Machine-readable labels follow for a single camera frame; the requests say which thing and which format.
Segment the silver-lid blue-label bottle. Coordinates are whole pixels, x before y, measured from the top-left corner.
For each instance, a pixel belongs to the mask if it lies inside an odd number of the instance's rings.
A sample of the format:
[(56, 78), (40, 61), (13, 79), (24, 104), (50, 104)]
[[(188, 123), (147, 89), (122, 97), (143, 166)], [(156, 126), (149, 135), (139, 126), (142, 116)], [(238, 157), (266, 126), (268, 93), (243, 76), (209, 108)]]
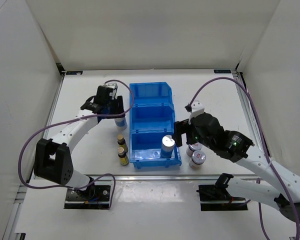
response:
[(165, 135), (161, 141), (160, 157), (163, 159), (169, 159), (172, 157), (172, 153), (175, 148), (175, 140), (171, 135)]
[(118, 117), (114, 119), (115, 125), (118, 130), (125, 130), (128, 127), (126, 117)]

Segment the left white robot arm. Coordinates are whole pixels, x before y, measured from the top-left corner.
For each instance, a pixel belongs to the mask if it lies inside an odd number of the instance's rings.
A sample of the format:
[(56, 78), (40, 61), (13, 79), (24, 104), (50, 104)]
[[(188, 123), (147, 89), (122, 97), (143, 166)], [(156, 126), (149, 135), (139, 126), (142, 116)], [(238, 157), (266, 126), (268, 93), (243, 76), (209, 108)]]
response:
[(97, 88), (96, 95), (88, 98), (80, 107), (76, 121), (49, 139), (36, 144), (34, 174), (37, 177), (77, 189), (83, 200), (90, 200), (95, 188), (90, 177), (74, 170), (71, 153), (80, 140), (103, 119), (114, 119), (119, 129), (127, 127), (123, 114), (123, 97), (117, 96), (118, 85), (106, 83)]

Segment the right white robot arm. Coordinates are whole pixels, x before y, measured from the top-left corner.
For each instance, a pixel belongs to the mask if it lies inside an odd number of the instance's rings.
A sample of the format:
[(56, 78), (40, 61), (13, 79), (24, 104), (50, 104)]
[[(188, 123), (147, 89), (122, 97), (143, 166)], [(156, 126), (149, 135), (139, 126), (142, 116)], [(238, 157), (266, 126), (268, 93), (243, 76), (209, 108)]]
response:
[(172, 138), (177, 147), (186, 143), (200, 143), (217, 156), (244, 167), (266, 181), (266, 185), (253, 186), (231, 174), (223, 173), (214, 185), (220, 200), (230, 196), (257, 201), (278, 210), (284, 217), (300, 223), (300, 176), (276, 161), (267, 160), (253, 141), (238, 131), (225, 130), (218, 119), (202, 113), (191, 119), (176, 121)]

